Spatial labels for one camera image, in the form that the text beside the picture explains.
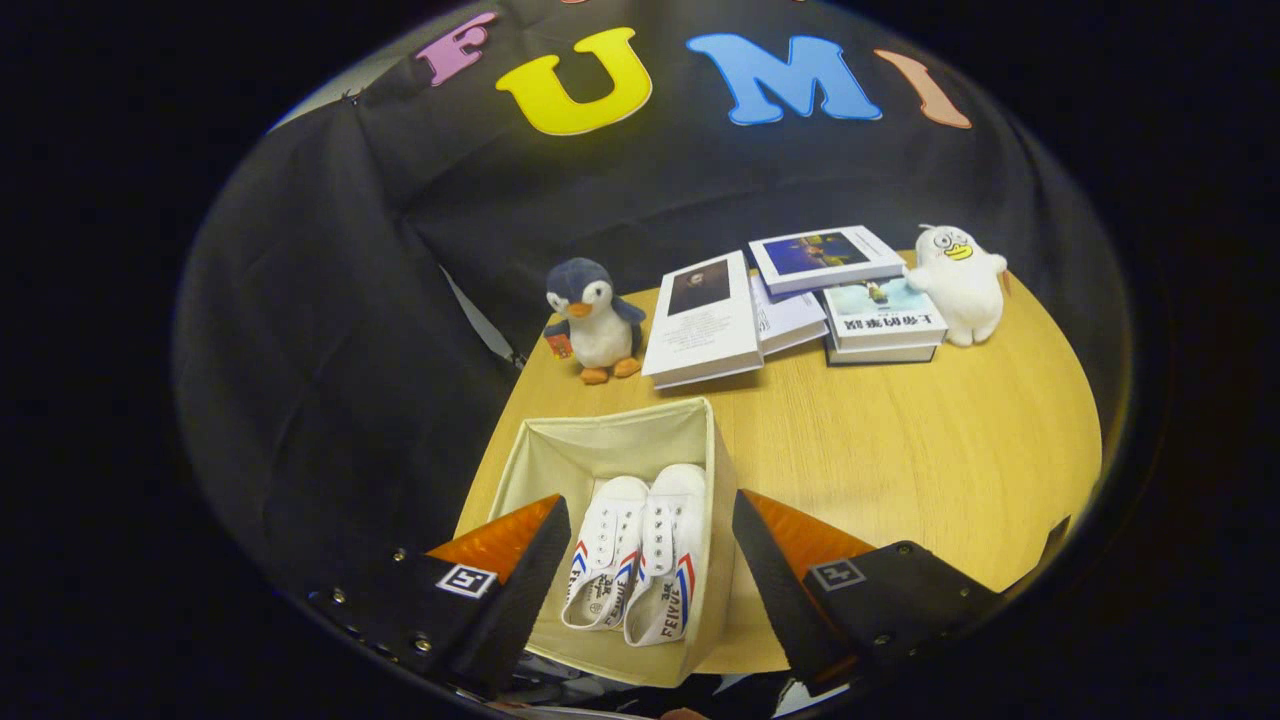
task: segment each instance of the yellow letter u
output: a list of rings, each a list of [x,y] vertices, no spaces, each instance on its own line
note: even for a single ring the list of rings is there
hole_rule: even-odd
[[[559,58],[543,55],[498,78],[494,86],[516,99],[529,124],[547,135],[582,135],[616,123],[649,101],[653,81],[627,42],[628,27],[616,27],[584,37],[575,53],[595,53],[613,78],[613,92],[591,102],[575,102],[556,77]]]

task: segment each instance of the book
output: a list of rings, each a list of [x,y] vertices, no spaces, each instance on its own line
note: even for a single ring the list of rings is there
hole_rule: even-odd
[[[643,375],[657,388],[764,366],[741,251],[662,277]]]
[[[809,231],[748,243],[769,296],[906,273],[906,261],[864,225]]]
[[[827,336],[827,365],[883,365],[888,363],[928,363],[933,360],[937,345],[906,345],[902,347],[873,347],[870,350],[841,351]]]
[[[774,302],[760,275],[751,275],[751,299],[755,301],[755,324],[764,355],[828,333],[827,311],[812,292]]]
[[[938,345],[947,323],[929,296],[906,278],[881,278],[822,291],[840,351]]]

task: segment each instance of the fabric storage box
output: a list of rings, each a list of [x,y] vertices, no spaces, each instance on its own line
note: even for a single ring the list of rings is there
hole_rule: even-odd
[[[694,588],[681,642],[630,647],[617,630],[571,630],[561,623],[572,547],[598,487],[617,475],[652,483],[675,462],[707,470],[707,498]],[[552,493],[564,496],[572,542],[538,614],[527,648],[540,656],[636,685],[673,688],[716,647],[733,577],[733,496],[737,480],[710,402],[696,397],[598,418],[525,420],[516,434],[489,519]]]

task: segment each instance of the penguin's orange feet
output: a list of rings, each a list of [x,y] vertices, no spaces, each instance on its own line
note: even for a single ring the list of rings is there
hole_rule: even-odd
[[[609,372],[604,368],[582,368],[582,374],[579,377],[589,386],[609,382]]]
[[[636,370],[639,369],[640,369],[639,360],[636,360],[635,357],[623,357],[622,360],[618,360],[616,365],[613,365],[613,374],[620,378],[630,378],[631,375],[636,374]]]

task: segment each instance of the black fabric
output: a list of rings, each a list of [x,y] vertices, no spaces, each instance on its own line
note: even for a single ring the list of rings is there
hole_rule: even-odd
[[[220,518],[282,578],[340,578],[388,543],[452,534],[513,377],[438,264],[529,354],[545,273],[568,256],[598,260],[626,293],[771,234],[860,223],[909,249],[918,223],[955,224],[1048,309],[1114,428],[1129,301],[1105,231],[1048,152],[941,60],[842,10],[778,0],[479,3],[431,37],[485,10],[499,18],[483,59],[444,85],[406,56],[358,97],[266,136],[189,258],[174,378],[188,451]],[[618,26],[636,31],[654,85],[626,120],[552,137],[494,90],[556,54],[572,97],[608,94],[572,45]],[[735,126],[719,70],[685,47],[713,32],[778,58],[794,35],[838,42],[883,117],[786,109]],[[973,129],[924,118],[874,49],[927,64]]]

